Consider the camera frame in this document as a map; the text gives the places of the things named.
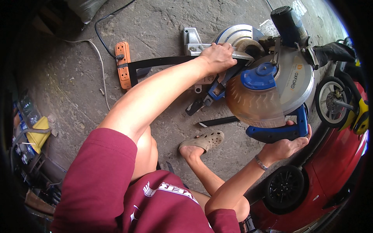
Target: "red car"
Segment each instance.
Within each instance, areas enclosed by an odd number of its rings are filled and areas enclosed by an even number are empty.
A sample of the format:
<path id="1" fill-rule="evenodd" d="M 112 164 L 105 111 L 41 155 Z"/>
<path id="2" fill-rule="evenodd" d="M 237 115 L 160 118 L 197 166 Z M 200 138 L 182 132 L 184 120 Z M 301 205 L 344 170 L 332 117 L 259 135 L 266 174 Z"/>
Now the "red car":
<path id="1" fill-rule="evenodd" d="M 355 85 L 366 100 L 362 86 L 358 82 Z M 335 216 L 352 193 L 363 161 L 360 158 L 367 148 L 368 131 L 356 135 L 349 128 L 340 132 L 329 129 L 324 136 L 314 136 L 322 139 L 303 150 L 310 154 L 305 161 L 278 168 L 253 190 L 260 193 L 256 199 L 248 198 L 253 203 L 250 214 L 255 228 L 265 232 L 317 232 L 316 228 L 320 230 L 322 222 Z"/>

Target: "bracelet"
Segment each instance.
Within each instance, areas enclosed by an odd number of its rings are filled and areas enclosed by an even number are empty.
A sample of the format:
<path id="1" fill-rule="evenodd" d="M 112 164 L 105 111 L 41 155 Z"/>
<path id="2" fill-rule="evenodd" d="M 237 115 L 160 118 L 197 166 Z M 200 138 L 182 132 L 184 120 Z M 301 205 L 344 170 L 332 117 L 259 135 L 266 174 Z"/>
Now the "bracelet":
<path id="1" fill-rule="evenodd" d="M 268 169 L 268 167 L 264 166 L 264 164 L 260 161 L 260 159 L 258 158 L 258 155 L 255 155 L 255 160 L 257 161 L 257 163 L 259 164 L 259 166 L 264 170 L 266 171 Z"/>

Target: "saw blade guard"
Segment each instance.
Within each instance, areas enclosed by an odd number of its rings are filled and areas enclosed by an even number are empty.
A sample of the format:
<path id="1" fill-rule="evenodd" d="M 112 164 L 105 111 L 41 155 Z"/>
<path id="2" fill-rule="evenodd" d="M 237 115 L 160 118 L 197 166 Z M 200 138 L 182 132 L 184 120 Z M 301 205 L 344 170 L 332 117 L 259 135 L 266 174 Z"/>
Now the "saw blade guard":
<path id="1" fill-rule="evenodd" d="M 231 112 L 242 122 L 260 128 L 285 125 L 275 83 L 278 66 L 265 62 L 230 79 L 225 98 Z"/>

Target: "person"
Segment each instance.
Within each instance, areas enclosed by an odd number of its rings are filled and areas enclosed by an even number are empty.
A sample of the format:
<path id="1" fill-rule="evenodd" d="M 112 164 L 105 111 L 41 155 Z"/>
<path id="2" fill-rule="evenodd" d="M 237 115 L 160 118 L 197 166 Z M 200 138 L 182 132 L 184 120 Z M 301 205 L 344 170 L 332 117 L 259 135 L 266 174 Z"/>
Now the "person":
<path id="1" fill-rule="evenodd" d="M 157 143 L 149 127 L 199 79 L 235 65 L 232 53 L 230 44 L 213 43 L 199 57 L 150 76 L 117 101 L 71 164 L 51 231 L 239 232 L 238 222 L 250 211 L 243 194 L 264 173 L 263 166 L 308 144 L 310 126 L 307 137 L 266 144 L 258 161 L 251 160 L 227 182 L 200 159 L 223 142 L 223 132 L 180 144 L 181 155 L 211 197 L 185 188 L 169 171 L 156 170 Z"/>

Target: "concrete floor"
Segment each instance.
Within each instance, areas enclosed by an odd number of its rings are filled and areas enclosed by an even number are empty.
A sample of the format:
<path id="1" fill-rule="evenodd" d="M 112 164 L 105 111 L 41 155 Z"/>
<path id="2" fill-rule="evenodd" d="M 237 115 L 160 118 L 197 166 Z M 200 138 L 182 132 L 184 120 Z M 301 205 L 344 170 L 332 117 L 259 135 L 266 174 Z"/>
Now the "concrete floor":
<path id="1" fill-rule="evenodd" d="M 92 22 L 121 7 L 122 2 L 109 0 Z M 289 5 L 304 14 L 303 24 L 317 45 L 343 39 L 340 23 L 322 0 L 304 1 L 305 8 L 299 2 L 270 1 L 274 9 Z M 270 19 L 270 12 L 265 0 L 142 0 L 101 21 L 98 28 L 112 51 L 116 43 L 127 41 L 130 44 L 131 60 L 138 61 L 183 55 L 183 27 L 196 27 L 203 42 L 226 26 L 240 23 L 251 24 L 267 35 L 277 35 L 271 21 L 266 21 Z M 74 41 L 90 39 L 97 45 L 104 61 L 107 96 L 112 106 L 125 91 L 120 88 L 116 63 L 99 42 L 94 24 L 83 25 L 77 16 L 71 14 L 57 35 Z M 88 43 L 67 43 L 34 28 L 26 33 L 23 44 L 28 45 L 29 57 L 17 74 L 19 89 L 29 89 L 29 96 L 42 115 L 53 113 L 57 117 L 59 134 L 51 139 L 49 157 L 67 170 L 87 135 L 108 112 L 99 90 L 104 89 L 99 58 Z M 320 77 L 330 73 L 330 68 L 315 71 L 315 86 Z M 153 73 L 160 69 L 153 68 Z M 202 160 L 223 180 L 229 179 L 245 166 L 261 150 L 263 143 L 246 136 L 247 125 L 243 123 L 210 128 L 196 125 L 201 120 L 232 115 L 222 99 L 192 117 L 188 116 L 185 108 L 201 96 L 186 91 L 152 123 L 151 129 L 158 143 L 162 169 L 167 170 L 165 162 L 170 162 L 184 183 L 191 189 L 205 192 L 200 181 L 178 154 L 180 142 L 210 130 L 222 130 L 225 133 L 224 143 L 203 155 Z M 312 99 L 313 94 L 307 104 L 311 112 L 309 122 L 315 130 L 320 119 Z M 261 179 L 284 164 L 286 161 L 274 165 Z"/>

